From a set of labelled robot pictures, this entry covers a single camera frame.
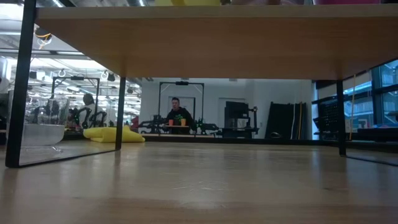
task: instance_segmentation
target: table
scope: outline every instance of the table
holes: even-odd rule
[[[345,156],[343,79],[397,57],[398,4],[330,6],[45,7],[25,1],[6,164],[19,167],[34,22],[126,77],[337,80]]]
[[[189,126],[181,126],[181,125],[165,125],[166,128],[170,128],[169,133],[171,133],[171,128],[188,128],[188,130],[190,129]]]

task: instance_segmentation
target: yellow foam mat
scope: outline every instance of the yellow foam mat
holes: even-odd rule
[[[115,142],[116,128],[89,128],[84,130],[83,135],[95,142]],[[130,131],[129,126],[124,126],[122,142],[145,142],[145,138],[138,133]]]

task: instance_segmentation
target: black frame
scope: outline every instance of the black frame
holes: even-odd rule
[[[82,154],[78,156],[70,156],[70,157],[64,157],[48,161],[33,162],[31,164],[24,164],[24,165],[19,164],[19,159],[21,155],[22,133],[24,130],[24,116],[25,116],[25,100],[22,99],[26,99],[27,95],[30,60],[32,56],[33,33],[35,25],[34,22],[37,12],[36,2],[37,2],[36,0],[29,0],[25,1],[24,3],[24,15],[22,18],[21,39],[19,41],[19,53],[18,53],[17,70],[15,78],[14,97],[12,100],[12,111],[11,111],[10,127],[9,127],[9,139],[7,140],[6,167],[9,168],[28,167],[28,166],[46,164],[56,161],[65,161],[69,159],[75,159],[79,157],[97,155],[97,154],[120,150],[121,135],[123,129],[124,91],[126,88],[126,78],[121,78],[120,81],[118,126],[116,131],[115,150],[94,152],[91,154]]]
[[[55,85],[55,81],[57,79],[61,79],[62,81],[58,84]],[[96,86],[96,94],[95,94],[95,109],[94,109],[94,114],[97,114],[97,107],[98,107],[98,95],[100,93],[100,78],[86,78],[86,77],[53,77],[52,78],[52,87],[51,87],[51,98],[54,97],[55,93],[55,88],[58,87],[64,80],[70,79],[70,80],[96,80],[97,81],[97,86]]]
[[[160,82],[159,83],[159,97],[158,97],[158,104],[157,104],[157,115],[160,115],[160,96],[162,95],[162,85],[163,84],[174,84],[179,85],[181,82]],[[203,118],[203,107],[205,106],[203,103],[205,102],[205,84],[204,83],[190,83],[184,82],[184,85],[201,85],[201,117]],[[194,107],[193,107],[193,119],[195,120],[195,111],[196,111],[196,99],[193,98]]]

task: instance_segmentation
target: desk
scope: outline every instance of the desk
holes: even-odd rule
[[[121,77],[116,150],[126,77],[139,74],[337,80],[339,152],[345,156],[343,79],[396,58],[398,51],[398,4],[38,9],[35,4],[24,4],[14,99],[27,94],[36,21]],[[6,164],[18,167],[24,102],[14,100],[12,108],[15,139],[7,146]]]

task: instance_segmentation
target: black table leg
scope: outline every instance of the black table leg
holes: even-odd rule
[[[123,133],[123,114],[124,114],[124,95],[126,91],[126,77],[120,77],[119,103],[118,103],[118,122],[116,123],[116,145],[115,150],[122,148]]]
[[[24,130],[27,82],[29,79],[30,57],[32,55],[35,17],[36,0],[25,1],[6,152],[6,166],[10,168],[20,167],[19,156],[21,153],[22,132]]]
[[[341,156],[346,155],[346,127],[344,116],[344,93],[343,81],[337,80],[337,127],[338,127],[338,152]]]

